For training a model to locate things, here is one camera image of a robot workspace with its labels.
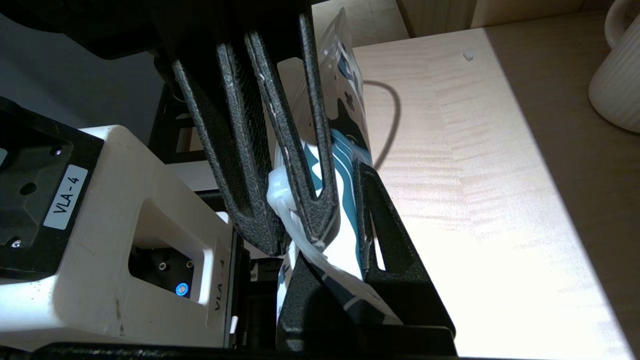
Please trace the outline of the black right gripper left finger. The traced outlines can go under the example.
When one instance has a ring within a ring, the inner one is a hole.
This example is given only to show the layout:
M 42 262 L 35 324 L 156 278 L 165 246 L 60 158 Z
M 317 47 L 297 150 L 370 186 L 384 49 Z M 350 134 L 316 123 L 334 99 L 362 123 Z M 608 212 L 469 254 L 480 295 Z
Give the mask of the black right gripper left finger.
M 297 256 L 276 326 L 277 350 L 397 353 L 399 335 L 395 326 L 355 324 L 304 256 Z

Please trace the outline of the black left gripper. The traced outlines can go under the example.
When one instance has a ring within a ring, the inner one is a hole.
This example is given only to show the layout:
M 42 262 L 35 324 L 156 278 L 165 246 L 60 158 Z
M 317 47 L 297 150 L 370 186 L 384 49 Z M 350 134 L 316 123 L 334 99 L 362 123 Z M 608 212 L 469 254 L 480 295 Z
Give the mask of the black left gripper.
M 1 14 L 34 30 L 63 34 L 105 60 L 162 46 L 191 32 L 233 42 L 260 35 L 270 58 L 311 53 L 311 0 L 3 0 Z

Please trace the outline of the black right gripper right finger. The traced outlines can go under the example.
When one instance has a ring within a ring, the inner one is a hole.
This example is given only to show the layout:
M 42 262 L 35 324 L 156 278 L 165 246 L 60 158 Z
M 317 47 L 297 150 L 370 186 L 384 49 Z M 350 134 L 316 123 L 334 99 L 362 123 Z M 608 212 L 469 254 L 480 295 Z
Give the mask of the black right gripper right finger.
M 377 171 L 364 162 L 357 162 L 353 170 L 365 284 L 403 324 L 441 328 L 454 337 L 450 314 Z

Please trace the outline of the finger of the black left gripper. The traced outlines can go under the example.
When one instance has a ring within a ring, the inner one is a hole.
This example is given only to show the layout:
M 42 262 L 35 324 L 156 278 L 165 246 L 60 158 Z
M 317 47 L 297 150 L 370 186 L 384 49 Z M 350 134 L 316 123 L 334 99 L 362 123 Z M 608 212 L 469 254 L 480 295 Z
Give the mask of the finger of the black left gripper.
M 298 13 L 294 19 L 299 35 L 299 49 L 322 175 L 320 194 L 314 189 L 304 148 L 290 106 L 286 103 L 282 82 L 269 55 L 265 39 L 253 20 L 248 20 L 244 25 L 245 43 L 260 95 L 267 105 L 270 122 L 285 157 L 286 173 L 302 228 L 312 244 L 322 245 L 338 216 L 338 187 L 334 175 L 329 122 L 323 102 L 313 19 L 310 13 Z
M 281 255 L 288 237 L 266 200 L 272 163 L 246 48 L 183 42 L 174 54 L 174 74 L 227 212 L 250 244 L 266 255 Z

